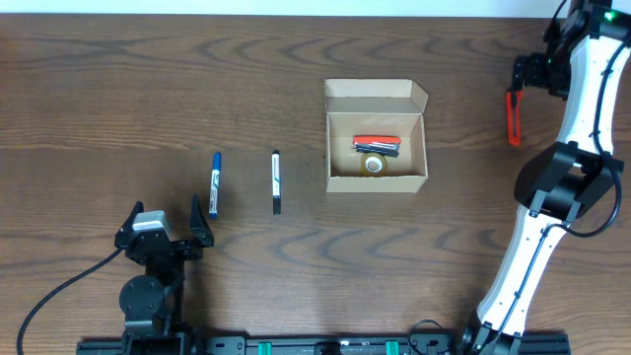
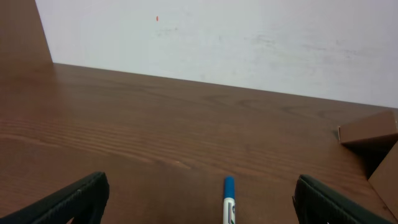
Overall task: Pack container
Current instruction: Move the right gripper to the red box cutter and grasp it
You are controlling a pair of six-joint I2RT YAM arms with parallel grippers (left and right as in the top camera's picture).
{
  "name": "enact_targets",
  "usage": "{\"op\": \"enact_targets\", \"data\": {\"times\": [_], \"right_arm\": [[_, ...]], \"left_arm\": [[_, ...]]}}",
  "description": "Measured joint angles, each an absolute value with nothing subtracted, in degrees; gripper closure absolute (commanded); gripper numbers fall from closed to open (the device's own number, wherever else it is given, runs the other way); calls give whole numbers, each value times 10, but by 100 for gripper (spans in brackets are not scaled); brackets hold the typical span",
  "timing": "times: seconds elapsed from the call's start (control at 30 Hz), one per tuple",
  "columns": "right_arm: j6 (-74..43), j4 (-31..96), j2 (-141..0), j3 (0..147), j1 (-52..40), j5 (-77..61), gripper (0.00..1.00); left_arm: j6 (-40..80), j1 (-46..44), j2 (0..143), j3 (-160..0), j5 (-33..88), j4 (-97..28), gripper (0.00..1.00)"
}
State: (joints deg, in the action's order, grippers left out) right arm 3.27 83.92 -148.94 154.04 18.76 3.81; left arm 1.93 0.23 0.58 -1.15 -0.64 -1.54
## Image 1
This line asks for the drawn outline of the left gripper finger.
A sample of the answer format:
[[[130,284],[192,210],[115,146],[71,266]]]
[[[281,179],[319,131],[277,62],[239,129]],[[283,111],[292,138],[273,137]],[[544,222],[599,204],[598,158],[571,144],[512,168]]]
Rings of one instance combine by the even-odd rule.
[[[214,246],[214,235],[203,214],[197,194],[192,195],[188,227],[193,237],[200,242],[203,248]]]
[[[132,211],[130,212],[129,216],[127,217],[127,219],[121,226],[120,231],[131,232],[133,230],[133,223],[135,221],[136,216],[143,212],[144,212],[144,204],[141,201],[137,201],[134,207],[132,208]]]

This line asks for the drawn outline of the red utility knife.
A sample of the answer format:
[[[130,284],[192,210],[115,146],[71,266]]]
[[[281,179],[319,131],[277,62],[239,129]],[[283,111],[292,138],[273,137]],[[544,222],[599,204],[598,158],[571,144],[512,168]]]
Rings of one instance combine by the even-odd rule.
[[[510,145],[519,147],[522,143],[520,105],[522,91],[508,89],[505,94],[507,134]]]

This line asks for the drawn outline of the yellow tape roll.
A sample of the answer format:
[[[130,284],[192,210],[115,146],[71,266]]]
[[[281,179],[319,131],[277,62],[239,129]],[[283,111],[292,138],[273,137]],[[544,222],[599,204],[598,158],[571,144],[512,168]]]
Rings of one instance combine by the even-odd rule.
[[[383,177],[387,173],[386,157],[378,153],[365,153],[361,157],[360,171],[363,177]]]

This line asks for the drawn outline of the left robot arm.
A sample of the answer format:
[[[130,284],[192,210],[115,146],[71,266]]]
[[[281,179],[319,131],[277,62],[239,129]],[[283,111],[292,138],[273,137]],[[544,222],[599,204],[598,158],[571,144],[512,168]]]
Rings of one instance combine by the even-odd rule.
[[[124,313],[121,337],[124,354],[202,354],[204,340],[182,320],[184,264],[203,257],[214,245],[214,236],[194,195],[189,216],[191,237],[173,241],[162,210],[144,210],[138,201],[119,231],[114,245],[145,268],[121,289],[119,306]]]

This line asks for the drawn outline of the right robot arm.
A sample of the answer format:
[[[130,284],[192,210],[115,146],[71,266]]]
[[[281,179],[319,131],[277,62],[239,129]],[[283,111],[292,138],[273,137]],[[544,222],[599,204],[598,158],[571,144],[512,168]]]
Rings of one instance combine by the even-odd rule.
[[[566,102],[556,141],[528,161],[514,188],[520,206],[507,253],[472,315],[455,354],[559,354],[564,335],[526,334],[526,314],[548,260],[566,235],[608,229],[620,212],[624,164],[613,156],[612,121],[630,57],[630,4],[580,0],[565,21],[552,18],[545,51],[514,61],[506,92],[509,142],[521,139],[519,104],[526,87]]]

